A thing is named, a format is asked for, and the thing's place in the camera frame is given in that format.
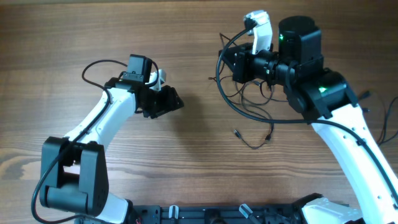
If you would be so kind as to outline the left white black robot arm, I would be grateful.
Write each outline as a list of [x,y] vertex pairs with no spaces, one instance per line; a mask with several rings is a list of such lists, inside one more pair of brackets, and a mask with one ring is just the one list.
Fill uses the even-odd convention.
[[150,58],[130,55],[126,70],[102,85],[102,97],[86,118],[64,137],[42,146],[40,180],[30,209],[41,223],[36,203],[72,212],[78,223],[142,223],[130,200],[109,192],[105,152],[123,123],[135,114],[155,119],[184,106],[165,73]]

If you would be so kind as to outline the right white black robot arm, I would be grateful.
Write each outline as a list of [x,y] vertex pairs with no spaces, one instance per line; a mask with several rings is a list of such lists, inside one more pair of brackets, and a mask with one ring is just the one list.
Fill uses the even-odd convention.
[[289,105],[312,125],[337,159],[359,202],[359,210],[330,202],[320,194],[292,205],[301,223],[396,223],[397,177],[364,120],[357,96],[345,78],[323,65],[322,33],[307,16],[279,22],[279,49],[272,49],[272,27],[265,11],[246,14],[244,33],[252,43],[230,40],[219,52],[233,80],[256,78],[281,85]]

